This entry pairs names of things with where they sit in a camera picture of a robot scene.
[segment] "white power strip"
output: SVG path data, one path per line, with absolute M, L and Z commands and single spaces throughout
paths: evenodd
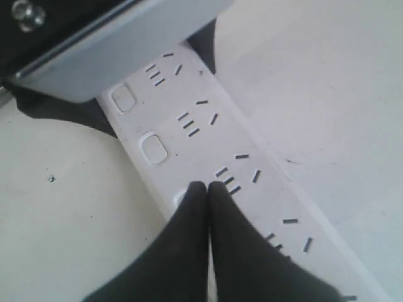
M 258 231 L 337 287 L 345 301 L 388 300 L 365 269 L 357 269 L 361 264 L 347 260 L 324 231 L 323 219 L 297 198 L 225 89 L 187 45 L 111 87 L 98 101 L 167 218 L 190 181 L 226 182 Z

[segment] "outlet slot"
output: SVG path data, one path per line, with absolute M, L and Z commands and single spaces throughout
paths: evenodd
M 148 66 L 148 67 L 145 69 L 145 72 L 151 71 L 151 69 L 153 69 L 155 66 L 156 66 L 155 64 L 152 64 L 151 66 Z
M 271 239 L 275 238 L 276 235 L 274 233 L 271 233 L 270 235 L 268 235 L 265 239 L 266 241 L 270 241 Z
M 192 132 L 190 132 L 189 134 L 188 134 L 188 136 L 189 137 L 192 137 L 193 135 L 195 135 L 196 133 L 198 133 L 200 131 L 200 129 L 199 128 L 196 128 L 196 129 L 194 129 Z
M 228 171 L 228 168 L 224 167 L 224 168 L 222 168 L 221 170 L 219 170 L 218 172 L 215 173 L 215 177 L 220 177 L 222 174 L 224 174 L 227 171 Z
M 215 123 L 215 121 L 217 120 L 218 117 L 219 117 L 219 114 L 218 114 L 218 113 L 215 113 L 215 114 L 213 115 L 213 118 L 212 118 L 211 122 L 210 122 L 210 125 L 214 125 L 214 123 Z
M 314 241 L 314 239 L 312 237 L 309 237 L 307 243 L 305 243 L 304 246 L 304 253 L 309 252 L 310 246 L 312 245 L 312 241 Z
M 294 218 L 294 219 L 283 219 L 283 223 L 285 225 L 292 225 L 295 223 L 298 223 L 298 219 Z
M 184 118 L 186 118 L 189 115 L 189 112 L 185 112 L 182 115 L 179 116 L 178 121 L 183 120 Z
M 260 170 L 257 170 L 257 171 L 254 173 L 254 176 L 253 176 L 253 179 L 252 179 L 252 182 L 253 182 L 254 184 L 258 182 L 258 179 L 259 179 L 261 173 L 262 173 L 262 171 L 260 171 Z
M 357 300 L 358 300 L 357 296 L 343 296 L 343 297 L 341 297 L 342 302 L 357 301 Z
M 208 104 L 208 100 L 205 99 L 204 101 L 197 101 L 196 105 L 203 105 L 203 104 Z
M 231 176 L 230 178 L 228 178 L 226 181 L 224 181 L 225 185 L 228 185 L 231 181 L 235 180 L 234 176 Z
M 177 75 L 181 72 L 182 67 L 183 67 L 183 65 L 182 65 L 182 64 L 179 64 L 179 65 L 177 66 L 177 68 L 175 69 L 174 75 L 177 76 Z
M 150 75 L 150 80 L 152 80 L 153 78 L 155 78 L 155 77 L 158 76 L 159 74 L 161 74 L 159 71 L 153 73 L 152 75 Z
M 194 124 L 195 121 L 191 120 L 189 123 L 186 123 L 183 125 L 183 129 L 186 129 L 187 127 L 189 127 L 190 125 Z
M 235 155 L 235 159 L 248 159 L 249 154 Z
M 231 196 L 232 195 L 234 195 L 236 192 L 238 192 L 238 191 L 240 191 L 241 190 L 241 187 L 240 186 L 237 186 L 237 187 L 235 187 L 233 190 L 231 190 L 231 192 L 229 193 Z
M 165 78 L 163 77 L 162 79 L 158 80 L 157 82 L 154 83 L 154 86 L 158 86 L 160 84 L 162 84 L 165 81 Z

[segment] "white switch button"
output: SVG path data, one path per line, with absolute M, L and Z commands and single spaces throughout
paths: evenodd
M 168 151 L 157 135 L 147 137 L 142 143 L 142 148 L 144 155 L 153 165 L 160 164 L 168 157 Z
M 112 98 L 122 113 L 132 109 L 132 107 L 136 103 L 132 93 L 128 90 L 126 86 L 120 86 L 119 88 L 116 88 L 116 90 L 112 93 Z

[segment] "floor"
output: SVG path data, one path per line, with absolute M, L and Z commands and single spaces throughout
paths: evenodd
M 403 3 L 237 0 L 222 85 L 277 164 L 403 301 Z M 80 301 L 165 220 L 118 141 L 0 110 L 0 301 Z

